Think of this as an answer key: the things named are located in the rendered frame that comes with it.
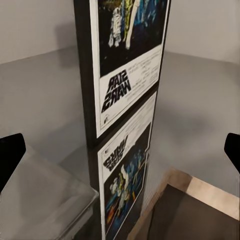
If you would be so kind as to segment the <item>poster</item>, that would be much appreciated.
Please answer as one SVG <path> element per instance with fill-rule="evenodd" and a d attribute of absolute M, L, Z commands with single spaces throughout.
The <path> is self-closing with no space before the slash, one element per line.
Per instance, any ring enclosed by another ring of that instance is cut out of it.
<path fill-rule="evenodd" d="M 172 0 L 73 0 L 87 149 L 160 83 Z"/>

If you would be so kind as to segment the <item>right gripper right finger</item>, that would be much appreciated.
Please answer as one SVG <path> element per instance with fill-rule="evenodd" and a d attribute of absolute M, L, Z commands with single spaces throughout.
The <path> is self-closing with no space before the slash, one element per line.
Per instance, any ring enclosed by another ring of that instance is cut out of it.
<path fill-rule="evenodd" d="M 223 150 L 240 173 L 240 135 L 229 133 Z"/>

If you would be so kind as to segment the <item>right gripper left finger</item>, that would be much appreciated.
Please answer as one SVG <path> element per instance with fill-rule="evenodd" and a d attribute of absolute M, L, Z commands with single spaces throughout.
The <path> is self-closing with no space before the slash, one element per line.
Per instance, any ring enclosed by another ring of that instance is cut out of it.
<path fill-rule="evenodd" d="M 26 152 L 21 133 L 0 138 L 0 193 Z"/>

